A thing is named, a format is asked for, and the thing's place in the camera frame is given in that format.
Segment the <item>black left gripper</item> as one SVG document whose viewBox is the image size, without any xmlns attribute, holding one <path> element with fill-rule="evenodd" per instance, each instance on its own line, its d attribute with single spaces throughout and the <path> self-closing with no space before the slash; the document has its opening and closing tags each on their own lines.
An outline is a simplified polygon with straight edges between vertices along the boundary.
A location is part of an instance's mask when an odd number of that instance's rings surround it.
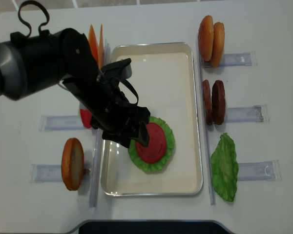
<svg viewBox="0 0 293 234">
<path fill-rule="evenodd" d="M 149 144 L 147 124 L 150 111 L 138 106 L 139 96 L 128 79 L 132 75 L 131 59 L 105 65 L 93 83 L 95 107 L 91 125 L 102 129 L 103 139 L 115 141 L 126 148 L 131 140 L 143 147 Z"/>
</svg>

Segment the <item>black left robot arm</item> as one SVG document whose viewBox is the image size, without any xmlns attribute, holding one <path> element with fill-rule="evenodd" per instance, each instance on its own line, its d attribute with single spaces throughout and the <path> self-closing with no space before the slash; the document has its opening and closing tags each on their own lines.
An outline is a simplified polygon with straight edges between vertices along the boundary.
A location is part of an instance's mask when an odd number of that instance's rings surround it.
<svg viewBox="0 0 293 234">
<path fill-rule="evenodd" d="M 0 95 L 19 100 L 62 83 L 91 113 L 90 124 L 104 139 L 147 146 L 150 112 L 130 103 L 119 87 L 134 92 L 130 64 L 127 58 L 99 68 L 86 36 L 71 28 L 32 38 L 15 32 L 0 43 Z"/>
</svg>

